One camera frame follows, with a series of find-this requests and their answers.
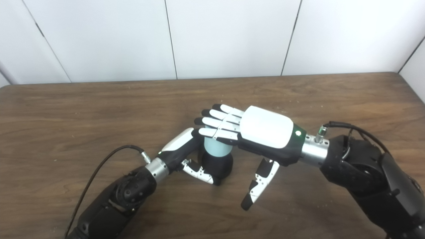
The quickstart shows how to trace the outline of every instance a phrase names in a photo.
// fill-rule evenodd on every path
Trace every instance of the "white back of hand plate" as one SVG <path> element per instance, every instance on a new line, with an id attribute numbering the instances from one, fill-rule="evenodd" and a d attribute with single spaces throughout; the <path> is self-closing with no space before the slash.
<path id="1" fill-rule="evenodd" d="M 187 128 L 174 139 L 172 139 L 168 144 L 166 144 L 161 151 L 174 151 L 182 147 L 185 143 L 193 138 L 192 136 L 193 128 Z"/>
<path id="2" fill-rule="evenodd" d="M 250 106 L 241 119 L 240 127 L 244 139 L 283 148 L 291 138 L 294 123 L 284 115 Z"/>

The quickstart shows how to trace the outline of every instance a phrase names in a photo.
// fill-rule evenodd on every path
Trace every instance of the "white finger segment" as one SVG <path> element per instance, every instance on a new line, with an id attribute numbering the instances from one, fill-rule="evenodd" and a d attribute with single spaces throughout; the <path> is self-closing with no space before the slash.
<path id="1" fill-rule="evenodd" d="M 200 128 L 199 129 L 200 135 L 203 135 L 209 138 L 212 138 L 216 132 L 217 132 L 217 129 L 215 128 Z"/>
<path id="2" fill-rule="evenodd" d="M 218 129 L 212 138 L 213 139 L 225 138 L 225 139 L 238 140 L 238 133 Z"/>
<path id="3" fill-rule="evenodd" d="M 236 115 L 236 116 L 239 116 L 239 117 L 242 117 L 242 115 L 244 114 L 244 112 L 242 110 L 238 110 L 238 109 L 230 107 L 228 105 L 221 105 L 220 109 L 224 113 Z"/>
<path id="4" fill-rule="evenodd" d="M 217 129 L 225 129 L 225 130 L 230 130 L 230 131 L 236 131 L 236 132 L 240 132 L 240 128 L 239 125 L 237 124 L 233 124 L 230 122 L 224 122 L 218 119 L 213 119 L 210 117 L 204 117 L 202 118 L 202 123 L 204 123 L 205 125 L 209 126 L 209 127 L 213 127 L 213 128 L 217 128 Z"/>
<path id="5" fill-rule="evenodd" d="M 216 119 L 222 120 L 222 121 L 227 121 L 227 122 L 231 122 L 231 123 L 235 123 L 235 124 L 240 124 L 241 123 L 241 118 L 238 116 L 234 116 L 231 114 L 226 114 L 223 113 L 221 111 L 217 111 L 217 110 L 210 110 L 210 115 Z"/>
<path id="6" fill-rule="evenodd" d="M 201 167 L 199 171 L 194 171 L 187 164 L 184 165 L 183 171 L 185 171 L 190 176 L 202 180 L 206 183 L 213 184 L 213 177 L 211 175 L 204 173 L 204 169 Z"/>

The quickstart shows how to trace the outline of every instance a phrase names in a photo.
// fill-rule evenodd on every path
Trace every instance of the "cable connector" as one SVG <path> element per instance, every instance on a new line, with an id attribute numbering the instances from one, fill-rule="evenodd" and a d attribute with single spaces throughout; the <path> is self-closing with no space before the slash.
<path id="1" fill-rule="evenodd" d="M 327 130 L 328 128 L 322 125 L 316 137 L 314 138 L 314 142 L 321 144 L 323 142 L 323 137 L 326 135 Z"/>
<path id="2" fill-rule="evenodd" d="M 152 160 L 150 159 L 150 157 L 143 151 L 140 153 L 143 157 L 143 160 L 147 163 L 150 164 L 152 162 Z"/>

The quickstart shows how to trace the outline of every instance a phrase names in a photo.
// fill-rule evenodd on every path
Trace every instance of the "black fingertip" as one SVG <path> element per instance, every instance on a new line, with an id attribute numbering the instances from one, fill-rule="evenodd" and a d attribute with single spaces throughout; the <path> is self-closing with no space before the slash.
<path id="1" fill-rule="evenodd" d="M 199 129 L 196 128 L 192 131 L 192 136 L 193 137 L 199 137 L 201 134 L 199 133 Z"/>
<path id="2" fill-rule="evenodd" d="M 258 182 L 257 181 L 254 181 L 254 180 L 252 180 L 251 181 L 251 184 L 249 185 L 249 190 L 251 191 L 255 186 L 257 186 L 258 185 Z"/>
<path id="3" fill-rule="evenodd" d="M 218 178 L 216 178 L 216 177 L 214 177 L 214 176 L 211 176 L 212 177 L 212 184 L 213 185 L 215 185 L 215 186 L 220 186 L 221 185 L 221 180 L 220 179 L 218 179 Z"/>
<path id="4" fill-rule="evenodd" d="M 202 119 L 203 119 L 203 117 L 199 117 L 199 118 L 196 118 L 193 122 L 195 123 L 195 125 L 205 125 L 202 122 Z"/>
<path id="5" fill-rule="evenodd" d="M 221 105 L 222 105 L 222 104 L 214 104 L 212 108 L 213 108 L 214 110 L 217 110 L 217 111 L 221 111 L 221 112 L 223 112 L 223 111 L 221 110 Z"/>
<path id="6" fill-rule="evenodd" d="M 210 110 L 207 110 L 207 109 L 203 110 L 201 114 L 202 116 L 205 116 L 205 117 L 211 117 Z"/>
<path id="7" fill-rule="evenodd" d="M 253 204 L 254 203 L 252 202 L 251 195 L 247 193 L 241 203 L 242 209 L 244 209 L 245 211 L 248 211 Z"/>

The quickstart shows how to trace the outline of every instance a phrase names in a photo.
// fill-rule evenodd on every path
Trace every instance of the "black robot arm segment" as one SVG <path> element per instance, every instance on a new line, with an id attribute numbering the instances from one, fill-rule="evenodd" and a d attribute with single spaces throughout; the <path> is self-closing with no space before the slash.
<path id="1" fill-rule="evenodd" d="M 87 207 L 78 219 L 77 226 L 66 239 L 114 239 L 124 229 L 136 214 L 145 198 L 153 193 L 156 183 L 146 189 L 144 198 L 134 204 L 132 209 L 126 209 L 118 203 L 118 189 L 142 168 L 131 171 L 128 175 L 116 180 L 105 188 L 99 196 Z"/>
<path id="2" fill-rule="evenodd" d="M 404 173 L 376 137 L 354 125 L 331 122 L 324 127 L 359 130 L 375 141 L 338 136 L 320 171 L 330 182 L 345 187 L 367 217 L 392 239 L 425 239 L 425 198 L 419 184 Z"/>

